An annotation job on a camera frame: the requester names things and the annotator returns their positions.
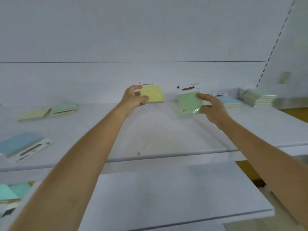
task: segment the person's right arm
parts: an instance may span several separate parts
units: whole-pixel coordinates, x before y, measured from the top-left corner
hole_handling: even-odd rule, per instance
[[[229,137],[280,202],[308,229],[308,167],[234,121],[219,99],[200,93],[197,97],[212,103],[202,106],[201,111]]]

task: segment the hand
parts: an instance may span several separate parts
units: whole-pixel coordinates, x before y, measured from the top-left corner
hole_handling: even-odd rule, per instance
[[[212,105],[202,105],[200,110],[206,115],[208,120],[214,123],[219,129],[226,121],[232,120],[226,111],[224,104],[210,94],[197,93],[196,96],[202,100],[208,100]]]
[[[142,85],[133,85],[125,90],[121,102],[118,107],[121,107],[121,111],[125,113],[128,117],[132,114],[133,110],[141,105],[143,102],[148,101],[150,98],[148,96],[140,96],[140,92],[135,91],[141,89]]]

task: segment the yellow sticky note pad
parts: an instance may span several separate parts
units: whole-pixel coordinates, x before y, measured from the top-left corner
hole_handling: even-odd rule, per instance
[[[140,95],[146,95],[150,97],[147,103],[163,103],[164,96],[160,86],[157,85],[145,85],[140,89]]]
[[[46,116],[50,108],[31,109],[25,114],[18,117],[18,121],[40,119]]]

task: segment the forearm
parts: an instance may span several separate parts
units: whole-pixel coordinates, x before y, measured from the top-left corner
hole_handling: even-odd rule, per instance
[[[12,230],[77,230],[126,116],[117,106],[56,164]]]
[[[219,128],[290,213],[308,227],[308,167],[229,119]]]

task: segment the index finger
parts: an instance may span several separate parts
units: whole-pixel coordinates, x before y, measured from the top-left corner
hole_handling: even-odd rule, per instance
[[[141,89],[142,85],[133,85],[128,88],[130,92],[134,92],[134,90]]]
[[[214,96],[212,96],[210,94],[197,93],[196,97],[198,97],[201,100],[208,100],[212,104],[215,104],[215,103],[220,101],[219,99],[217,99],[216,97],[214,97]]]

